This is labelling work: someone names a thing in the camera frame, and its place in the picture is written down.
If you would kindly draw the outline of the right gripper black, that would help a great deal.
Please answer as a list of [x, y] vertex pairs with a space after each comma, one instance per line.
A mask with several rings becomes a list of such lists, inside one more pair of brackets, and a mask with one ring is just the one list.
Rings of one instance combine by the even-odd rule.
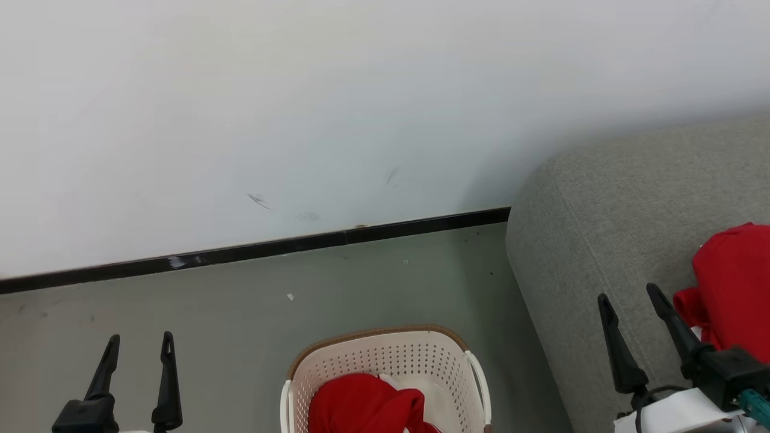
[[[756, 392], [768, 400], [769, 369], [740, 347], [716, 350], [702, 345], [695, 332], [655, 283], [647, 283], [647, 295], [659, 319], [665, 323], [682, 362], [682, 374], [723, 412], [737, 410], [742, 393]], [[643, 395], [649, 380], [638, 366], [620, 331], [620, 321], [604, 293], [597, 298], [614, 390], [622, 395]]]

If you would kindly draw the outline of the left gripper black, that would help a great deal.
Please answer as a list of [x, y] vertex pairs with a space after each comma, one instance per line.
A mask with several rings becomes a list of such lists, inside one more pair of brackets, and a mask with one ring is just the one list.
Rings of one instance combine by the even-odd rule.
[[[110, 394], [112, 374], [119, 359], [119, 334], [109, 338], [84, 400], [66, 403], [51, 427], [52, 432], [119, 432], [114, 417], [115, 398]], [[158, 403], [152, 411], [153, 431], [172, 431], [183, 424], [179, 376], [173, 334], [165, 331], [160, 355], [162, 375]]]

